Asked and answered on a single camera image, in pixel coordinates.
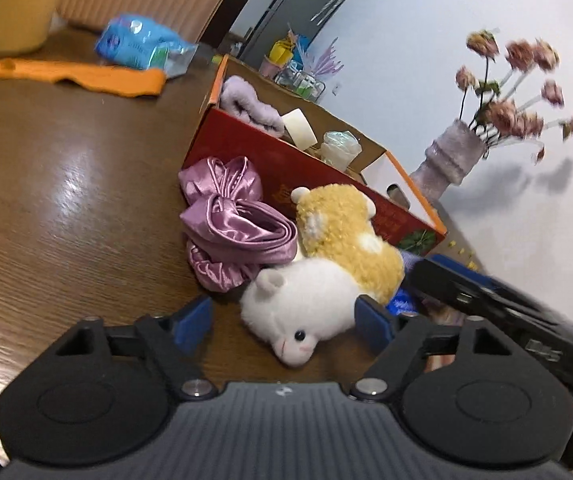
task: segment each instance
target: refrigerator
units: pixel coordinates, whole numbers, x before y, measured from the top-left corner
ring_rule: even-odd
[[[276,41],[287,36],[290,26],[295,34],[304,35],[313,41],[313,38],[324,27],[324,23],[329,20],[332,12],[327,9],[313,21],[311,19],[329,1],[273,0],[247,39],[238,57],[250,67],[259,69],[263,57],[270,52]]]

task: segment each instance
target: purple fuzzy vase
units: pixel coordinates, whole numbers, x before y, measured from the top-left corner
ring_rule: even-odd
[[[424,152],[426,158],[410,177],[429,202],[450,184],[459,186],[484,155],[486,145],[462,121],[455,120]]]

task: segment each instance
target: wooden table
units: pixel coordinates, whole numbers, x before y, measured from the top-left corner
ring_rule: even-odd
[[[94,41],[64,30],[34,57],[96,62]],[[0,390],[81,317],[129,324],[198,294],[177,172],[213,75],[196,59],[158,99],[0,80]],[[201,364],[218,385],[348,383],[371,360],[347,333],[289,370],[247,333],[239,307],[221,302]]]

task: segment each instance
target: red box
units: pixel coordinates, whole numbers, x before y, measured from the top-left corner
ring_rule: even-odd
[[[350,170],[360,180],[220,110],[218,101],[222,83],[231,75],[246,79],[256,89],[260,101],[272,105],[281,115],[300,108],[313,128],[318,147],[326,132],[350,131],[362,146],[362,152],[350,165]],[[296,187],[312,189],[333,183],[353,184],[374,201],[377,209],[373,219],[375,232],[390,244],[425,254],[442,241],[447,232],[435,210],[390,152],[318,105],[279,87],[237,59],[226,56],[218,69],[211,94],[202,106],[201,121],[183,168],[208,156],[227,163],[239,155],[246,155],[260,173],[263,201],[289,218],[295,218],[291,191]],[[392,185],[403,192],[410,204],[408,211],[388,199],[387,193]]]

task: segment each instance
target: pink satin fabric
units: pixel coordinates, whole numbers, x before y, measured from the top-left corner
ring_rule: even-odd
[[[265,264],[295,258],[295,224],[260,202],[262,183],[248,158],[227,165],[205,158],[178,177],[189,204],[180,215],[188,262],[204,288],[226,292],[255,278]]]

